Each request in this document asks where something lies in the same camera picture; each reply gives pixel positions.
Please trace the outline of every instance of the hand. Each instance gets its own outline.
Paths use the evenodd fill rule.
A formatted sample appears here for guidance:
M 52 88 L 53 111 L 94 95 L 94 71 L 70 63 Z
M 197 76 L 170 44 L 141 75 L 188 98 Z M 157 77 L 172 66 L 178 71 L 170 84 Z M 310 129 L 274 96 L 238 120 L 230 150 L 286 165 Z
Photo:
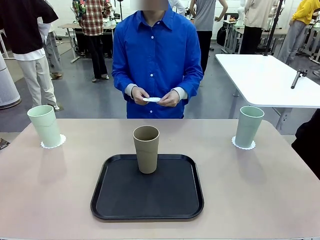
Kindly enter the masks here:
M 141 87 L 134 86 L 131 90 L 131 95 L 134 99 L 134 102 L 138 105 L 147 105 L 148 102 L 144 101 L 144 98 L 149 98 L 149 94 Z
M 176 90 L 171 90 L 168 92 L 161 100 L 158 102 L 159 105 L 163 107 L 175 107 L 180 102 L 180 96 Z

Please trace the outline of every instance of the mint green cup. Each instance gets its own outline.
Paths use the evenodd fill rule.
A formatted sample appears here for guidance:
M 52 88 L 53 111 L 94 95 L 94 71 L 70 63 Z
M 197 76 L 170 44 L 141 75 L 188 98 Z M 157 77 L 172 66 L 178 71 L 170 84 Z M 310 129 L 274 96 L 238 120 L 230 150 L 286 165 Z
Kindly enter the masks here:
M 240 109 L 235 136 L 237 146 L 245 149 L 251 146 L 264 115 L 264 111 L 255 106 L 243 106 Z
M 33 107 L 27 115 L 46 148 L 54 148 L 61 143 L 60 130 L 52 106 Z

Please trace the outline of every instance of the blue shirt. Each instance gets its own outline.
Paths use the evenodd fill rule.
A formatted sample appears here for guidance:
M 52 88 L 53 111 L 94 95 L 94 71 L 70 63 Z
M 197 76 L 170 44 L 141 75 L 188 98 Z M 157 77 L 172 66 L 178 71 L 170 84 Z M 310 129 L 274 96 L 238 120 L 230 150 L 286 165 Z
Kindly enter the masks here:
M 127 118 L 180 119 L 185 105 L 197 95 L 203 78 L 195 26 L 168 6 L 162 20 L 150 27 L 142 11 L 118 23 L 113 40 L 114 86 L 127 101 Z M 188 99 L 176 107 L 150 102 L 141 106 L 125 94 L 129 84 L 143 88 L 150 97 L 162 98 L 173 88 L 183 88 Z

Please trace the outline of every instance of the yellow shirt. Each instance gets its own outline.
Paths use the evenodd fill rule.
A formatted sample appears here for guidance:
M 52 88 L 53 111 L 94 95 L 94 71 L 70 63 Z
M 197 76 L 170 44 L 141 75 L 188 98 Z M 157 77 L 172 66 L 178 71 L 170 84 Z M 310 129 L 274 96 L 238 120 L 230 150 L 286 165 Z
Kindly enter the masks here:
M 320 9 L 320 0 L 302 0 L 292 19 L 309 25 L 316 9 Z

